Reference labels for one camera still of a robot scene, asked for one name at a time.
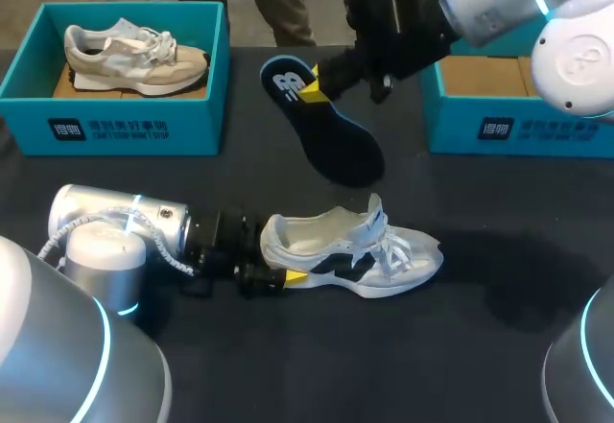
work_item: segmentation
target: sneaker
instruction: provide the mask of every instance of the sneaker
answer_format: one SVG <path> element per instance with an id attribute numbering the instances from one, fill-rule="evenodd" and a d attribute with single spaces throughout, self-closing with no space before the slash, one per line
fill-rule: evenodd
<path id="1" fill-rule="evenodd" d="M 439 241 L 428 234 L 388 225 L 377 195 L 368 211 L 336 207 L 318 217 L 272 216 L 260 238 L 273 269 L 309 273 L 293 289 L 342 286 L 364 298 L 401 294 L 424 284 L 443 263 Z"/>
<path id="2" fill-rule="evenodd" d="M 201 49 L 178 45 L 169 32 L 138 28 L 125 19 L 101 32 L 71 25 L 64 51 L 75 72 L 74 86 L 82 90 L 169 95 L 195 84 L 208 69 Z"/>

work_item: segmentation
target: white shoelace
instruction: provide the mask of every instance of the white shoelace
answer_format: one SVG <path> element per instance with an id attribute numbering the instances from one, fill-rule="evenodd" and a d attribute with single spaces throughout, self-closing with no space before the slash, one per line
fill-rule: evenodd
<path id="1" fill-rule="evenodd" d="M 177 40 L 169 32 L 159 33 L 151 28 L 141 28 L 139 33 L 145 39 L 145 48 L 135 51 L 135 54 L 148 54 L 149 58 L 145 63 L 157 60 L 160 63 L 175 63 L 175 53 L 177 50 Z"/>
<path id="2" fill-rule="evenodd" d="M 406 270 L 407 267 L 412 267 L 412 246 L 405 239 L 400 238 L 394 233 L 391 226 L 388 225 L 388 216 L 384 214 L 384 233 L 374 245 L 361 248 L 357 252 L 360 256 L 355 257 L 355 260 L 360 260 L 367 253 L 375 257 L 377 262 L 382 267 L 382 271 L 386 278 L 390 281 L 392 274 L 399 267 Z"/>

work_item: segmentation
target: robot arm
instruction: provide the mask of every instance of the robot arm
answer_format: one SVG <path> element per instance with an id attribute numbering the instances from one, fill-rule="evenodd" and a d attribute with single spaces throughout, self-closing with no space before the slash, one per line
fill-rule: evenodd
<path id="1" fill-rule="evenodd" d="M 403 80 L 445 58 L 457 40 L 463 38 L 481 47 L 543 15 L 550 21 L 537 38 L 533 74 L 544 99 L 579 115 L 603 114 L 614 109 L 614 92 L 599 92 L 599 84 L 604 88 L 605 77 L 612 75 L 614 79 L 608 39 L 614 35 L 609 34 L 608 23 L 611 22 L 605 20 L 614 16 L 614 0 L 343 2 L 347 22 L 356 32 L 356 41 L 354 47 L 318 64 L 319 92 L 330 100 L 338 99 L 346 89 L 366 80 L 371 99 L 383 102 L 391 93 L 392 78 Z M 575 40 L 588 35 L 596 37 L 597 41 Z M 558 66 L 562 59 L 566 60 L 563 71 L 567 67 L 575 72 L 574 79 L 563 76 Z M 313 86 L 305 89 L 304 100 L 309 101 L 306 96 L 313 90 Z"/>

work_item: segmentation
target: cardboard box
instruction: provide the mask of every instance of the cardboard box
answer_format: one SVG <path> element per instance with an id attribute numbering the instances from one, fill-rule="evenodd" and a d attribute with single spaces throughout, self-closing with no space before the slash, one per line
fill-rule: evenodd
<path id="1" fill-rule="evenodd" d="M 120 17 L 209 53 L 207 88 L 146 99 L 67 87 L 66 27 L 103 30 Z M 220 148 L 228 68 L 222 3 L 44 4 L 0 86 L 0 113 L 26 155 L 212 155 Z"/>
<path id="2" fill-rule="evenodd" d="M 537 94 L 529 56 L 544 23 L 502 37 L 481 57 L 461 43 L 454 51 L 464 56 L 420 74 L 431 152 L 614 157 L 613 125 L 563 113 Z"/>

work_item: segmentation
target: black insole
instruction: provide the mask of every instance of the black insole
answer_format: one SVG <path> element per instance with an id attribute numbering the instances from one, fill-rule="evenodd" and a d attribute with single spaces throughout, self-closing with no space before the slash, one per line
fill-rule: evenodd
<path id="1" fill-rule="evenodd" d="M 270 60 L 260 78 L 320 174 L 350 188 L 365 188 L 384 175 L 384 156 L 366 129 L 345 119 L 331 103 L 306 104 L 298 97 L 300 88 L 316 80 L 302 61 L 287 56 Z"/>

